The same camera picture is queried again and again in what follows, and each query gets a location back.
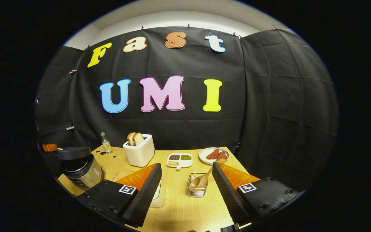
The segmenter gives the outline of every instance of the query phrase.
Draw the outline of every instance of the black fabric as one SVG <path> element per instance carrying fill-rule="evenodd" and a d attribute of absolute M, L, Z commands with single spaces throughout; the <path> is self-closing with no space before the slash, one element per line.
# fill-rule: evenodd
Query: black fabric
<path fill-rule="evenodd" d="M 165 47 L 167 34 L 174 31 L 187 34 L 184 47 Z M 221 38 L 226 52 L 213 51 L 209 41 L 205 40 L 207 35 Z M 124 53 L 122 49 L 126 42 L 138 36 L 146 37 L 147 47 Z M 112 46 L 99 59 L 100 62 L 87 68 L 93 49 L 108 42 Z M 152 112 L 142 112 L 143 87 L 140 79 L 154 77 L 163 88 L 172 75 L 184 77 L 181 95 L 185 109 L 169 111 L 164 106 L 162 110 L 156 107 Z M 128 106 L 120 113 L 106 112 L 101 104 L 99 87 L 112 82 L 112 101 L 119 103 L 119 87 L 116 83 L 122 79 L 131 80 L 128 85 Z M 223 83 L 220 87 L 219 112 L 203 110 L 207 95 L 203 82 L 206 79 L 217 79 Z M 99 143 L 100 133 L 104 131 L 112 146 L 122 147 L 130 132 L 141 132 L 153 135 L 158 150 L 227 146 L 234 152 L 243 125 L 243 49 L 238 38 L 201 28 L 163 27 L 133 31 L 88 48 L 71 90 L 71 118 L 80 146 L 87 146 L 88 142 Z"/>
<path fill-rule="evenodd" d="M 242 45 L 246 107 L 236 157 L 250 174 L 303 191 L 323 169 L 337 135 L 334 84 L 292 31 L 262 31 Z"/>
<path fill-rule="evenodd" d="M 38 140 L 41 144 L 57 144 L 58 147 L 75 146 L 69 114 L 70 86 L 83 51 L 63 46 L 48 64 L 37 89 L 35 105 Z"/>

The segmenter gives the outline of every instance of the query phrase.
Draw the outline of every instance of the white wall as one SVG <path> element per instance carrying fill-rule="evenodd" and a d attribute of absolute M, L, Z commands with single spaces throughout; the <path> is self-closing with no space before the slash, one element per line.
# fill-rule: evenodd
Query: white wall
<path fill-rule="evenodd" d="M 111 25 L 99 32 L 91 44 L 96 44 L 105 39 L 130 31 L 138 31 L 141 26 L 144 28 L 164 27 L 164 26 L 184 26 L 198 27 L 222 31 L 225 33 L 250 35 L 260 30 L 244 23 L 238 22 L 219 15 L 213 15 L 196 11 L 164 11 L 152 14 L 137 16 L 131 19 Z"/>
<path fill-rule="evenodd" d="M 95 25 L 89 24 L 68 39 L 64 46 L 84 50 L 88 45 L 93 45 L 92 41 L 99 35 L 100 31 Z"/>

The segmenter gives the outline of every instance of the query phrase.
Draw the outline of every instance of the small glass bottle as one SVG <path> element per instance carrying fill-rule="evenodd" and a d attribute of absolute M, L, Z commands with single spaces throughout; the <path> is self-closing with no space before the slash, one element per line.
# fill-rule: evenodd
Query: small glass bottle
<path fill-rule="evenodd" d="M 111 148 L 111 145 L 109 145 L 109 140 L 106 138 L 106 134 L 104 132 L 101 132 L 101 143 L 103 144 L 104 146 L 104 150 L 108 153 L 108 154 L 111 154 L 112 153 L 112 148 Z"/>

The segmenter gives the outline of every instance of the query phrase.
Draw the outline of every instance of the blue letter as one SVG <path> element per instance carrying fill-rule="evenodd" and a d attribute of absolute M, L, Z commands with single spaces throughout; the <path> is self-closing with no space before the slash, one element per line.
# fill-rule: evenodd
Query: blue letter
<path fill-rule="evenodd" d="M 118 104 L 113 104 L 111 101 L 111 88 L 114 86 L 113 83 L 105 83 L 100 86 L 101 90 L 101 101 L 103 103 L 103 108 L 109 113 L 119 113 L 128 106 L 128 84 L 130 84 L 129 79 L 119 80 L 117 85 L 119 86 L 119 94 L 121 100 Z"/>
<path fill-rule="evenodd" d="M 225 48 L 220 47 L 220 43 L 223 43 L 224 41 L 219 39 L 216 35 L 209 35 L 209 36 L 206 36 L 205 38 L 206 40 L 209 40 L 210 47 L 214 51 L 219 52 L 219 53 L 225 52 Z"/>

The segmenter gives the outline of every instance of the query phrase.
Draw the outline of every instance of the meat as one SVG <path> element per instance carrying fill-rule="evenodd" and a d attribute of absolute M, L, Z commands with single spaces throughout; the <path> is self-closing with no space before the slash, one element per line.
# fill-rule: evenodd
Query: meat
<path fill-rule="evenodd" d="M 223 151 L 220 152 L 220 154 L 219 154 L 219 156 L 218 156 L 216 162 L 217 162 L 219 159 L 221 159 L 221 158 L 227 160 L 227 156 L 225 155 L 225 152 L 223 152 Z"/>
<path fill-rule="evenodd" d="M 218 158 L 218 156 L 220 155 L 220 153 L 219 153 L 219 149 L 215 149 L 211 154 L 209 154 L 206 158 L 208 159 L 208 160 L 215 160 L 216 158 Z"/>

